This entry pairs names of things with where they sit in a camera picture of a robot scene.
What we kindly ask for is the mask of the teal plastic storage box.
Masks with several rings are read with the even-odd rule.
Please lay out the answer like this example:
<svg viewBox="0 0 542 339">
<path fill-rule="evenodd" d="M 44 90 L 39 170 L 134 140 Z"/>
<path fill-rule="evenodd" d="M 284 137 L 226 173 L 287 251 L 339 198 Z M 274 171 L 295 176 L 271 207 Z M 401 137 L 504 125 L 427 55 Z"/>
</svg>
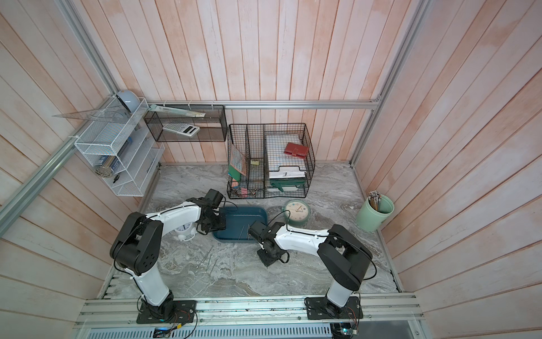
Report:
<svg viewBox="0 0 542 339">
<path fill-rule="evenodd" d="M 268 214 L 259 206 L 241 206 L 236 208 L 221 208 L 226 220 L 226 229 L 213 233 L 213 237 L 222 243 L 255 243 L 254 238 L 248 235 L 249 227 L 256 221 L 268 223 Z M 243 237 L 239 240 L 239 233 L 245 226 Z"/>
</svg>

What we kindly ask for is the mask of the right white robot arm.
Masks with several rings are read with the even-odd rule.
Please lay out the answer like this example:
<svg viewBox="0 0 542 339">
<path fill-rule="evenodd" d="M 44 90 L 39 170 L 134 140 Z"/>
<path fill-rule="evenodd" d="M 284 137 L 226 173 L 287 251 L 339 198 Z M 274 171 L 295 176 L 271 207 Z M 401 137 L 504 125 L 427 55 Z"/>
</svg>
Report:
<svg viewBox="0 0 542 339">
<path fill-rule="evenodd" d="M 255 222 L 249 227 L 248 235 L 260 245 L 257 254 L 266 267 L 277 261 L 288 263 L 290 251 L 318 257 L 333 277 L 324 303 L 337 312 L 359 291 L 369 267 L 374 265 L 369 249 L 337 224 L 328 230 L 302 230 L 286 223 Z"/>
</svg>

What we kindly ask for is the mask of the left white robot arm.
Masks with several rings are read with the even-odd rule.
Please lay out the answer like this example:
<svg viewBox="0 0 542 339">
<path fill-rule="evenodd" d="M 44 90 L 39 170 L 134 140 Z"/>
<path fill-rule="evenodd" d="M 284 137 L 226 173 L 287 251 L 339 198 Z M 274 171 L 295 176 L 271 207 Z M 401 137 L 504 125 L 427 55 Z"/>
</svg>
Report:
<svg viewBox="0 0 542 339">
<path fill-rule="evenodd" d="M 110 256 L 118 271 L 133 277 L 147 305 L 162 307 L 172 295 L 157 267 L 162 238 L 185 225 L 195 225 L 196 232 L 204 235 L 224 230 L 223 200 L 220 192 L 210 189 L 203 198 L 190 198 L 161 212 L 134 212 L 125 219 Z"/>
</svg>

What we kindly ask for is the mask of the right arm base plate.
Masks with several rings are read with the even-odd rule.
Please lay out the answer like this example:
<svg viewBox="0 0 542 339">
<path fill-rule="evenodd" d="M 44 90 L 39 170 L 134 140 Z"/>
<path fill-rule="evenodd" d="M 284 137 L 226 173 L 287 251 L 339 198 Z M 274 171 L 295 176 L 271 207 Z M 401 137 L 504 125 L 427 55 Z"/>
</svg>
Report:
<svg viewBox="0 0 542 339">
<path fill-rule="evenodd" d="M 344 307 L 334 305 L 325 297 L 306 297 L 304 304 L 309 320 L 360 320 L 364 317 L 359 297 L 351 296 Z"/>
</svg>

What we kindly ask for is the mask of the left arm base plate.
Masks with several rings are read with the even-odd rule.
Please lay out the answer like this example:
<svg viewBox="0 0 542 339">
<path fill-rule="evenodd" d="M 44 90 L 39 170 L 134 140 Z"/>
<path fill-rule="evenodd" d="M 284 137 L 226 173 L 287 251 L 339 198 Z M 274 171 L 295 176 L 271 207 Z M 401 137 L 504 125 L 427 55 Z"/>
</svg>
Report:
<svg viewBox="0 0 542 339">
<path fill-rule="evenodd" d="M 135 322 L 137 324 L 193 323 L 196 305 L 195 300 L 166 300 L 161 306 L 153 306 L 142 302 L 141 310 Z"/>
</svg>

